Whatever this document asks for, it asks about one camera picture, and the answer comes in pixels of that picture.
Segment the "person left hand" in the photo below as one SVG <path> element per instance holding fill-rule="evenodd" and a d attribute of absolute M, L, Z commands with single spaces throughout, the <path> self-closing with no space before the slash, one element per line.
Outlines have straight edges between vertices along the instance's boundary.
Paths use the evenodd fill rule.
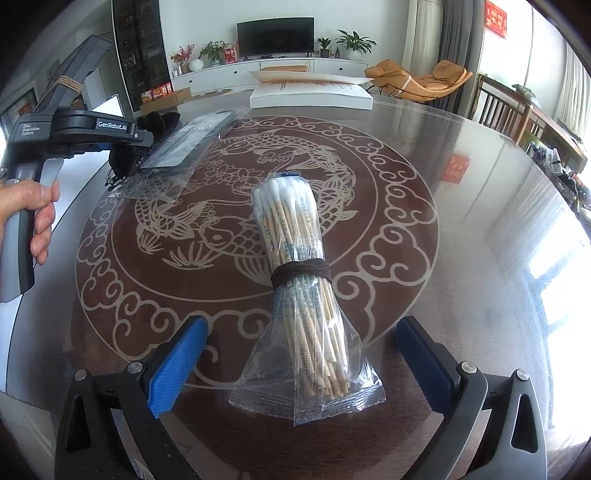
<path fill-rule="evenodd" d="M 9 185 L 1 181 L 1 246 L 4 246 L 6 221 L 21 210 L 35 213 L 34 232 L 30 241 L 30 252 L 39 265 L 44 265 L 48 258 L 52 236 L 52 224 L 55 221 L 55 203 L 60 191 L 57 181 L 51 187 L 33 180 L 23 180 Z"/>

